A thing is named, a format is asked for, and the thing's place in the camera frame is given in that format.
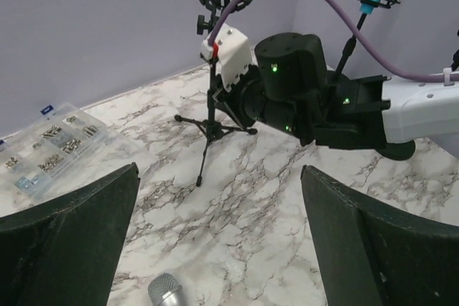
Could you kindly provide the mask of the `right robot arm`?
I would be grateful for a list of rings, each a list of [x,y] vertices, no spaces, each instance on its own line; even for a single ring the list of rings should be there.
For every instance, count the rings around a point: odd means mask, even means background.
[[[326,66],[314,34],[272,35],[234,48],[216,106],[242,127],[255,122],[301,142],[342,150],[387,150],[458,131],[458,82],[376,75],[350,79]]]

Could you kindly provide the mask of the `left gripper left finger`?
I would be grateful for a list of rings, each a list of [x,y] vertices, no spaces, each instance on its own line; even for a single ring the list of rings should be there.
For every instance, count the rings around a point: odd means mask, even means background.
[[[140,186],[135,163],[1,218],[2,305],[106,305]]]

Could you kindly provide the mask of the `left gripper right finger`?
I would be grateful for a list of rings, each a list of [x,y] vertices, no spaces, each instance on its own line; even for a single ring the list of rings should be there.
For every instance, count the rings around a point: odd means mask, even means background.
[[[390,206],[314,166],[303,202],[329,305],[457,305],[458,227]]]

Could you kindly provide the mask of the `silver microphone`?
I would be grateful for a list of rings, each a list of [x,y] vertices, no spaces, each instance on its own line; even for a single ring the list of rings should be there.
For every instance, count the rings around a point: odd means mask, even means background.
[[[148,296],[152,305],[188,305],[183,287],[169,273],[160,274],[150,282]]]

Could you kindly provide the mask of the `black tripod microphone stand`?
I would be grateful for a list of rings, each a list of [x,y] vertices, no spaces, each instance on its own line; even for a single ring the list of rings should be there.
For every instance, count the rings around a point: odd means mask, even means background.
[[[209,21],[205,21],[205,16],[199,15],[197,19],[197,34],[203,34],[205,31],[210,32],[216,25],[219,15],[230,4],[231,0],[199,0],[201,5],[211,11]],[[201,167],[199,175],[197,176],[196,186],[201,186],[202,176],[204,171],[204,164],[207,157],[207,150],[211,143],[222,139],[226,135],[233,132],[243,132],[249,135],[257,134],[257,130],[251,125],[243,125],[236,122],[236,126],[222,125],[221,122],[215,119],[216,114],[216,96],[217,91],[224,88],[221,75],[217,73],[217,63],[219,59],[213,57],[210,59],[209,67],[209,89],[207,90],[207,119],[195,120],[191,118],[184,118],[177,114],[174,116],[176,122],[191,123],[198,127],[198,129],[206,137],[206,145],[204,147]]]

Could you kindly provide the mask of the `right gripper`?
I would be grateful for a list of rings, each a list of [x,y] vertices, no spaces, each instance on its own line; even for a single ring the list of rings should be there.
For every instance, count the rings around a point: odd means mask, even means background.
[[[217,81],[213,82],[216,109],[227,114],[239,127],[252,127],[255,124],[252,106],[258,97],[258,66],[250,64],[248,71],[240,76],[239,82],[230,91],[225,90],[221,74],[216,78]]]

